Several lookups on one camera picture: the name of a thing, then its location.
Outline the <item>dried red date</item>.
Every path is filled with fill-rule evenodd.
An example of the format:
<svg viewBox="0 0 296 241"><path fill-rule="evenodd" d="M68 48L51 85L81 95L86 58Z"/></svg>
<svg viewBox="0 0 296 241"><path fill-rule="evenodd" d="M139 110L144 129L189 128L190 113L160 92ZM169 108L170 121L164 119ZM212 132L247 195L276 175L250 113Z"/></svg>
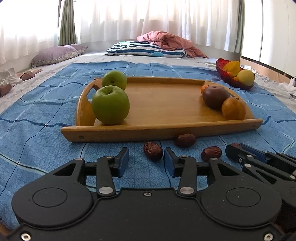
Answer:
<svg viewBox="0 0 296 241"><path fill-rule="evenodd" d="M175 139L175 145L181 148L188 148L195 144L197 138L192 133L179 135Z"/></svg>
<svg viewBox="0 0 296 241"><path fill-rule="evenodd" d="M222 150L217 146L210 146L203 149L201 159L203 162L208 162L211 158L219 159L222 156Z"/></svg>
<svg viewBox="0 0 296 241"><path fill-rule="evenodd" d="M143 150L145 155L153 162L158 162L163 157L163 149L154 142L146 142Z"/></svg>

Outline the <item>dark red apple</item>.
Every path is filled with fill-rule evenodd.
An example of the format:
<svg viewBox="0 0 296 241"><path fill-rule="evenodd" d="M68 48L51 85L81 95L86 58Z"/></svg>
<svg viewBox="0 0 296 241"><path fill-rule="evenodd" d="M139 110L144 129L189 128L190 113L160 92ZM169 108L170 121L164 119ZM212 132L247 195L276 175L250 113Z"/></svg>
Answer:
<svg viewBox="0 0 296 241"><path fill-rule="evenodd" d="M211 109L220 110L223 102L230 97L229 92L221 86L208 86L203 91L203 101Z"/></svg>

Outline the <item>orange mandarin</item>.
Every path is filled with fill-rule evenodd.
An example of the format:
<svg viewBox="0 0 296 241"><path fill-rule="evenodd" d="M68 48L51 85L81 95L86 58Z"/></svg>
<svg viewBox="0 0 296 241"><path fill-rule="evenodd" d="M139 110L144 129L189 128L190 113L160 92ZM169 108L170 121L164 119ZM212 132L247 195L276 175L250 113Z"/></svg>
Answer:
<svg viewBox="0 0 296 241"><path fill-rule="evenodd" d="M209 85L203 85L203 86L201 87L201 95L204 94L204 91L205 91L208 87L209 87Z"/></svg>

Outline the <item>small orange on tray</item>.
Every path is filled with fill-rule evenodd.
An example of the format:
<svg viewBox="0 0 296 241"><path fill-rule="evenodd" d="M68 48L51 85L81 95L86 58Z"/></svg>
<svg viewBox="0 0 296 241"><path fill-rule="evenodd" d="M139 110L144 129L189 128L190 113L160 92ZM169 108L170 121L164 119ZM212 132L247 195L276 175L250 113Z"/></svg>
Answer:
<svg viewBox="0 0 296 241"><path fill-rule="evenodd" d="M245 103L237 97L229 97L222 104L222 114L226 120L243 120L246 115Z"/></svg>

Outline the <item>wooden serving tray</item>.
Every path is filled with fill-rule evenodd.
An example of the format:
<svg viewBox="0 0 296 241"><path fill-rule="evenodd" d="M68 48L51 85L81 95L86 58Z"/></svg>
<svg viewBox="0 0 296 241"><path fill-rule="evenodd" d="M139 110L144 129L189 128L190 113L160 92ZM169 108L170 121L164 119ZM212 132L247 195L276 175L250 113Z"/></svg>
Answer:
<svg viewBox="0 0 296 241"><path fill-rule="evenodd" d="M223 114L203 102L201 87L211 81L129 77L125 90L130 102L121 125L105 126L96 119L87 96L101 87L95 78L82 91L76 108L75 125L61 128L70 142L130 142L167 140L184 133L197 137L256 130L263 122L246 108L243 120L226 120Z"/></svg>

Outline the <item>white bed sheet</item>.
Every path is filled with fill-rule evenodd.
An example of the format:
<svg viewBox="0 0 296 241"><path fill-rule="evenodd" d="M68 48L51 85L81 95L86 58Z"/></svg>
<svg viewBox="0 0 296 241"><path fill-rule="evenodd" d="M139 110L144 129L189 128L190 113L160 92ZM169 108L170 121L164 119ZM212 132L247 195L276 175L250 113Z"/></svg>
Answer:
<svg viewBox="0 0 296 241"><path fill-rule="evenodd" d="M214 58L162 58L162 57L147 57L147 56L108 56L104 52L84 53L78 57L60 62L54 65L47 65L39 67L42 71L37 73L35 77L19 83L13 87L8 94L1 97L1 112L5 111L9 106L20 99L24 94L33 90L41 83L58 73L71 63L91 63L91 62L111 62L111 61L127 61L132 63L159 63L163 65L173 66L192 66L203 67L214 70ZM290 110L295 112L295 99L291 97L290 93L278 87L279 80L283 80L283 75L276 73L274 78L268 77L266 74L258 73L249 63L243 64L247 69L251 69L255 74L255 82L260 87L271 92L276 98L284 103Z"/></svg>

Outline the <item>yellow pear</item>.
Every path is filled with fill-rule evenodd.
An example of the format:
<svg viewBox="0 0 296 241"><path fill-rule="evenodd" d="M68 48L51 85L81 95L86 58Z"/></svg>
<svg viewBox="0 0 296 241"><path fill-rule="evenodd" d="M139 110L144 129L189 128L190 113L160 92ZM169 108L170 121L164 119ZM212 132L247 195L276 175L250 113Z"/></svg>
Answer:
<svg viewBox="0 0 296 241"><path fill-rule="evenodd" d="M255 80L255 74L251 70L243 69L237 76L238 81L246 86L252 86Z"/></svg>

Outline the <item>red glass fruit bowl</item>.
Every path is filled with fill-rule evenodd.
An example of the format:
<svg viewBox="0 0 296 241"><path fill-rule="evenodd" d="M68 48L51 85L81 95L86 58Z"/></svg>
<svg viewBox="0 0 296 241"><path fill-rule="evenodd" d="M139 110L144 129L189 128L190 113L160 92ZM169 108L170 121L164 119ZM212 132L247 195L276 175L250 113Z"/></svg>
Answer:
<svg viewBox="0 0 296 241"><path fill-rule="evenodd" d="M220 78L227 84L232 87L240 88L242 90L250 90L253 87L253 84L248 86L244 83L240 82L237 77L235 77L230 71L224 71L223 68L226 64L228 64L230 60L225 60L223 58L219 58L216 61L216 70Z"/></svg>

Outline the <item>blue checked blanket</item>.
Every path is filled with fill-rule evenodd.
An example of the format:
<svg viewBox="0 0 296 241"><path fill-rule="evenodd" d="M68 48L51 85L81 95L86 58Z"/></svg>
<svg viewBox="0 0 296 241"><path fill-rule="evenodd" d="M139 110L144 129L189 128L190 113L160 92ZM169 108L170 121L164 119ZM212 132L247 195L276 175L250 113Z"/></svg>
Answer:
<svg viewBox="0 0 296 241"><path fill-rule="evenodd" d="M132 63L112 61L71 64L54 71L32 91L14 104L1 104L1 222L14 229L18 222L11 207L14 193L24 185L75 158L87 162L115 155L129 149L129 163L121 178L115 178L116 189L177 187L163 161L151 162L143 152L143 143L73 144L61 133L64 126L75 123L78 98L94 78L117 69L127 76L177 77L204 79L220 83L214 70L179 64ZM204 137L187 149L174 147L172 141L161 141L163 148L176 154L199 158L208 146L225 149L230 143L244 143L259 150L295 155L295 114L266 88L256 83L249 91L236 89L255 117L263 123L255 131Z"/></svg>

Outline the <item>yellow starfruit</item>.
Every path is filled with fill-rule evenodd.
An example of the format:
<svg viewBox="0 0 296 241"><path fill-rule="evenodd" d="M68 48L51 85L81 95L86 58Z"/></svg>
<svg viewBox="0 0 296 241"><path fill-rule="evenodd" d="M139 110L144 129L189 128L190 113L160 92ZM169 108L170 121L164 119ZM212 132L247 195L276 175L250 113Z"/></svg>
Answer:
<svg viewBox="0 0 296 241"><path fill-rule="evenodd" d="M225 72L232 72L234 77L241 71L240 62L239 61L230 61L223 68Z"/></svg>

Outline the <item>striped blue white pillow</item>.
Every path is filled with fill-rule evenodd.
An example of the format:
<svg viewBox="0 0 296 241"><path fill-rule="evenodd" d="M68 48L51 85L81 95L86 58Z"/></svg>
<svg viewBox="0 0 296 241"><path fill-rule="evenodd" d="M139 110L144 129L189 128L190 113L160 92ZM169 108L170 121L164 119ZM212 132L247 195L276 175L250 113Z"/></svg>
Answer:
<svg viewBox="0 0 296 241"><path fill-rule="evenodd" d="M165 50L156 44L138 41L121 41L107 49L106 55L137 55L149 57L183 58L187 56L184 49Z"/></svg>

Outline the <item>purple pillow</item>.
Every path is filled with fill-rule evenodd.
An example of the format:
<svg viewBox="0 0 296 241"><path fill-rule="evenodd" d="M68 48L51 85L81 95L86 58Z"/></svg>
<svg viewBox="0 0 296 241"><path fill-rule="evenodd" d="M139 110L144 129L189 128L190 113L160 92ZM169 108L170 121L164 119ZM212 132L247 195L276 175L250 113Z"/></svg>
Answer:
<svg viewBox="0 0 296 241"><path fill-rule="evenodd" d="M86 46L78 44L54 46L39 52L32 59L30 66L32 68L35 68L39 66L60 63L65 60L82 55L86 51L86 49Z"/></svg>

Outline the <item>pink crumpled quilt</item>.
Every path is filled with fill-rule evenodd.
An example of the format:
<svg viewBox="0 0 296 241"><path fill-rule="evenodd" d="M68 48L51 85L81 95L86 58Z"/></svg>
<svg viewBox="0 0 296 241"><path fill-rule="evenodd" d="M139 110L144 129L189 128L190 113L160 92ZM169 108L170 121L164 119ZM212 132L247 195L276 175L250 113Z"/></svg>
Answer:
<svg viewBox="0 0 296 241"><path fill-rule="evenodd" d="M165 31L151 31L137 37L139 42L156 44L165 50L184 49L188 57L208 58L193 42Z"/></svg>

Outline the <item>small clothes pile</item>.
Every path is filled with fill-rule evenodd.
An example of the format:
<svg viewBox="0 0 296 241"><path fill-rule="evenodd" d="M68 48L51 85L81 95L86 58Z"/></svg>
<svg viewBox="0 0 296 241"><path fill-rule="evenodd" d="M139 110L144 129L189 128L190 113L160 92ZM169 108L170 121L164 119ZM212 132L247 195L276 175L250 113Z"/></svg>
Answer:
<svg viewBox="0 0 296 241"><path fill-rule="evenodd" d="M6 95L14 86L29 80L36 76L37 73L41 72L41 69L27 70L22 73L16 73L14 68L1 71L1 97Z"/></svg>

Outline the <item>green drape curtain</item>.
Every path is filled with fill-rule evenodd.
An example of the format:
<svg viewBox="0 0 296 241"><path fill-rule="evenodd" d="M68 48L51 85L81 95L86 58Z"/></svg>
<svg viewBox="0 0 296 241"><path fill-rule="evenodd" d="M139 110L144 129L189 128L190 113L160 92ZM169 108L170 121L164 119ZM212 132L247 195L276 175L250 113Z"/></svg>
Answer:
<svg viewBox="0 0 296 241"><path fill-rule="evenodd" d="M74 1L65 0L60 22L59 46L76 44Z"/></svg>

